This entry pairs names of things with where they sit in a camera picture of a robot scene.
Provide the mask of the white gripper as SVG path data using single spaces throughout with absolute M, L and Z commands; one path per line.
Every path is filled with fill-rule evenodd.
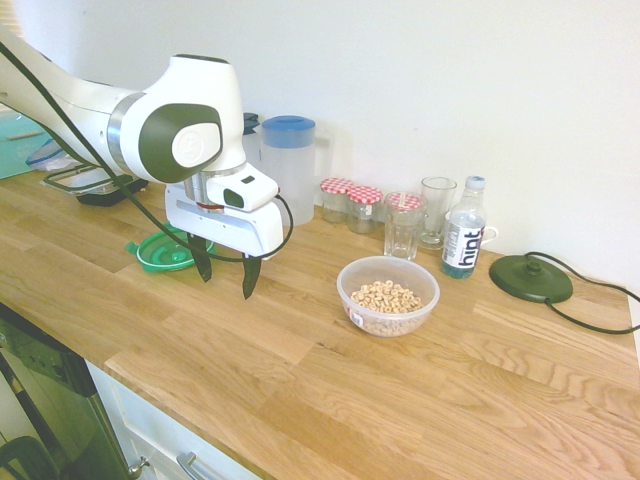
M 204 282 L 212 277 L 207 240 L 244 255 L 242 291 L 249 299 L 261 273 L 262 260 L 283 243 L 283 223 L 279 208 L 269 201 L 252 212 L 231 207 L 209 210 L 187 197 L 182 184 L 165 190 L 165 209 L 169 223 L 187 233 L 189 250 Z

